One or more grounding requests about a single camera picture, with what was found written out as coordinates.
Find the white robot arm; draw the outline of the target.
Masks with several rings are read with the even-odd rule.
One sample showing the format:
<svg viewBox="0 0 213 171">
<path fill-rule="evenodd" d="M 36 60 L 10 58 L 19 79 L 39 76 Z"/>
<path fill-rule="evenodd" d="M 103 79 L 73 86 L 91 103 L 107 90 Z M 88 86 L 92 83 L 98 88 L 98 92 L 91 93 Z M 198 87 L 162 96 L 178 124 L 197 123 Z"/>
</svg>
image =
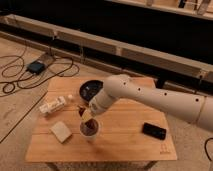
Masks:
<svg viewBox="0 0 213 171">
<path fill-rule="evenodd" d="M 143 87 L 126 74 L 104 79 L 103 88 L 89 101 L 87 108 L 80 108 L 79 115 L 87 123 L 105 113 L 119 99 L 140 102 L 213 132 L 213 97 Z"/>
</svg>

